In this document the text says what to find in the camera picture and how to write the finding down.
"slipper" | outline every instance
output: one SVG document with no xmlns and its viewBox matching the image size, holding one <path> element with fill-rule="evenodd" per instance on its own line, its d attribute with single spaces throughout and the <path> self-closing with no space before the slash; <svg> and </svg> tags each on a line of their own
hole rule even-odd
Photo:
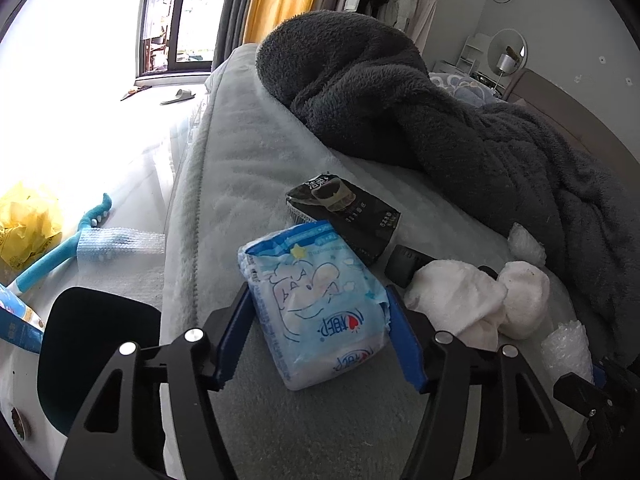
<svg viewBox="0 0 640 480">
<path fill-rule="evenodd" d="M 161 105 L 170 105 L 171 103 L 179 103 L 180 101 L 188 101 L 189 99 L 193 99 L 196 97 L 196 94 L 192 94 L 191 90 L 178 90 L 178 93 L 175 95 L 175 99 L 171 99 L 169 101 L 162 101 Z"/>
</svg>

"fuzzy blanket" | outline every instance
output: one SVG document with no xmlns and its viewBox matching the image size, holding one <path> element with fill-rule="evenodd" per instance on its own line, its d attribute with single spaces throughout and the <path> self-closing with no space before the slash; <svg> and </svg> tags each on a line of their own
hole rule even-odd
<svg viewBox="0 0 640 480">
<path fill-rule="evenodd" d="M 640 352 L 638 206 L 612 173 L 522 107 L 480 108 L 430 81 L 412 41 L 368 16 L 319 11 L 258 48 L 266 89 L 316 137 L 349 155 L 420 169 L 507 235 L 524 225 L 573 291 L 596 356 Z"/>
</svg>

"silver screw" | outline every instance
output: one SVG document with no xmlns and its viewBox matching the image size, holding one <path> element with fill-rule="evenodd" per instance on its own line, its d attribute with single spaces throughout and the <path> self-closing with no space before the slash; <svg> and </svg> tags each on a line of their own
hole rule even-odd
<svg viewBox="0 0 640 480">
<path fill-rule="evenodd" d="M 441 345 L 448 345 L 453 341 L 453 336 L 449 332 L 436 332 L 436 341 Z"/>
<path fill-rule="evenodd" d="M 191 330 L 187 330 L 187 332 L 184 333 L 184 338 L 189 343 L 200 341 L 200 339 L 202 339 L 202 336 L 204 336 L 204 332 L 199 328 L 192 328 Z"/>
<path fill-rule="evenodd" d="M 502 354 L 505 357 L 517 357 L 518 349 L 513 345 L 505 345 L 502 347 Z"/>
<path fill-rule="evenodd" d="M 131 341 L 127 341 L 126 343 L 122 343 L 118 350 L 122 355 L 131 355 L 136 351 L 136 344 Z"/>
</svg>

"mattress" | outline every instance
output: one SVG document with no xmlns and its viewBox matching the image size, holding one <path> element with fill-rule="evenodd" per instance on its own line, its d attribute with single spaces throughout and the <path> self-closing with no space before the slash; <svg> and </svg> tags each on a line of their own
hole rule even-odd
<svg viewBox="0 0 640 480">
<path fill-rule="evenodd" d="M 180 170 L 169 220 L 162 344 L 202 326 L 213 309 L 232 302 L 242 283 L 238 247 L 291 225 L 286 191 L 325 171 L 345 177 L 402 213 L 395 239 L 371 269 L 385 284 L 383 268 L 395 244 L 496 270 L 511 260 L 504 237 L 450 204 L 423 174 L 349 158 L 323 146 L 258 81 L 255 49 L 254 44 L 236 49 L 207 82 L 209 104 Z M 516 345 L 550 393 L 540 342 L 575 315 L 562 283 L 548 275 L 548 315 L 530 339 Z M 459 478 L 472 463 L 478 393 L 470 392 Z M 397 479 L 427 400 L 405 382 L 390 345 L 334 380 L 290 392 L 257 323 L 235 378 L 210 398 L 242 479 Z M 582 417 L 557 406 L 573 440 Z M 183 478 L 166 395 L 163 416 L 168 472 Z"/>
</svg>

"blue packaging bag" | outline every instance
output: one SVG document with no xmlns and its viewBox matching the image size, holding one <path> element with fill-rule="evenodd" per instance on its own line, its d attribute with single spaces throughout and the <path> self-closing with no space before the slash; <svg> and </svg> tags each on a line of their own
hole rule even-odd
<svg viewBox="0 0 640 480">
<path fill-rule="evenodd" d="M 351 370 L 385 345 L 385 289 L 329 222 L 254 240 L 238 262 L 289 390 Z"/>
</svg>

